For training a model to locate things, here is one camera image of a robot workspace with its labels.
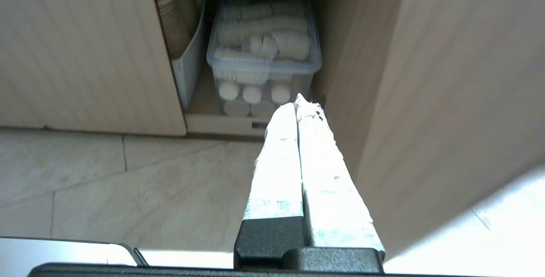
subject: stacked paper cup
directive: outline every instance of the stacked paper cup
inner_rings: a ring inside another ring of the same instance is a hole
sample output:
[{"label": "stacked paper cup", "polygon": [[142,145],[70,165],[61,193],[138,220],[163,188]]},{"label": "stacked paper cup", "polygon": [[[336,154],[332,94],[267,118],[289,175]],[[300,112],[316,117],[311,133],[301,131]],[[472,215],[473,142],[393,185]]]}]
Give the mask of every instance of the stacked paper cup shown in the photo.
[{"label": "stacked paper cup", "polygon": [[156,2],[169,58],[177,59],[189,45],[191,35],[184,25],[177,0],[156,0]]},{"label": "stacked paper cup", "polygon": [[196,0],[178,0],[178,6],[180,7],[181,15],[184,19],[185,28],[189,31],[189,34],[193,36],[199,23],[199,12],[197,10]]}]

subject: tiled floor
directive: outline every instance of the tiled floor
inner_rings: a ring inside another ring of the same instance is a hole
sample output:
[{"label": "tiled floor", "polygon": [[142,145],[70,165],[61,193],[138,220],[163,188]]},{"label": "tiled floor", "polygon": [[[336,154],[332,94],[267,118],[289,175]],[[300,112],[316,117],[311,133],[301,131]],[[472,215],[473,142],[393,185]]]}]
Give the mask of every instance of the tiled floor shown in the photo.
[{"label": "tiled floor", "polygon": [[508,184],[384,265],[388,273],[539,276],[545,166]]},{"label": "tiled floor", "polygon": [[230,251],[261,147],[0,130],[0,236]]},{"label": "tiled floor", "polygon": [[[232,251],[262,143],[0,130],[0,236]],[[545,259],[545,166],[385,263],[520,276]]]}]

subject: plastic box lid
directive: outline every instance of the plastic box lid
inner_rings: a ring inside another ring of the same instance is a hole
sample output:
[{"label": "plastic box lid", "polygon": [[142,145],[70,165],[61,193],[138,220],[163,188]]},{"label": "plastic box lid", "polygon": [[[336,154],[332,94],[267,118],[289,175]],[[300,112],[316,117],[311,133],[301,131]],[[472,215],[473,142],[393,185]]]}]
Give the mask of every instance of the plastic box lid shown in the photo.
[{"label": "plastic box lid", "polygon": [[[249,0],[250,4],[272,2],[277,0]],[[220,0],[218,11],[214,18],[214,24],[212,26],[212,33],[210,35],[210,41],[208,43],[207,50],[207,62],[212,69],[233,69],[233,70],[254,70],[256,68],[261,69],[264,66],[264,61],[252,61],[252,60],[225,60],[216,58],[214,52],[217,48],[221,47],[218,40],[218,25],[224,21],[221,16],[221,10],[226,6],[228,0]],[[284,61],[273,60],[267,62],[271,74],[314,74],[321,68],[321,49],[318,38],[318,28],[316,20],[312,11],[312,4],[310,0],[301,0],[305,6],[305,19],[308,22],[308,36],[310,38],[310,54],[308,58],[302,61]]]}]

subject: wooden cabinet side panel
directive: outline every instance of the wooden cabinet side panel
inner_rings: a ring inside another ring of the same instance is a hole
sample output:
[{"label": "wooden cabinet side panel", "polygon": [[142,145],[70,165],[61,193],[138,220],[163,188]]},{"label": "wooden cabinet side panel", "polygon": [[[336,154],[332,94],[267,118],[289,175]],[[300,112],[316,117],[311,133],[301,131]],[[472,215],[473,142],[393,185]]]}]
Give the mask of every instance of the wooden cabinet side panel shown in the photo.
[{"label": "wooden cabinet side panel", "polygon": [[401,0],[315,0],[323,65],[314,89],[352,177],[358,174]]},{"label": "wooden cabinet side panel", "polygon": [[545,159],[545,0],[403,0],[356,179],[393,256]]},{"label": "wooden cabinet side panel", "polygon": [[41,112],[43,125],[186,133],[154,0],[0,0],[0,6],[0,44],[9,55],[2,78]]},{"label": "wooden cabinet side panel", "polygon": [[0,75],[0,125],[42,128],[39,114],[35,105],[21,95],[17,85]]}]

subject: storage basket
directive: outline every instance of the storage basket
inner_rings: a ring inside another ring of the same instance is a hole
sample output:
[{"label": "storage basket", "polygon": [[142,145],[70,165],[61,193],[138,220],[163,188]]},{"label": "storage basket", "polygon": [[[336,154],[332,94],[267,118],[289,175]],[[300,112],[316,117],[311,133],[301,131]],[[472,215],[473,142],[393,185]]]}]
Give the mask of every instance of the storage basket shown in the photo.
[{"label": "storage basket", "polygon": [[191,103],[191,97],[193,96],[193,91],[195,91],[204,56],[206,55],[203,21],[205,4],[204,0],[197,0],[197,8],[201,15],[197,30],[182,56],[171,61],[172,70],[178,86],[181,108],[184,111],[189,108],[189,103]]}]

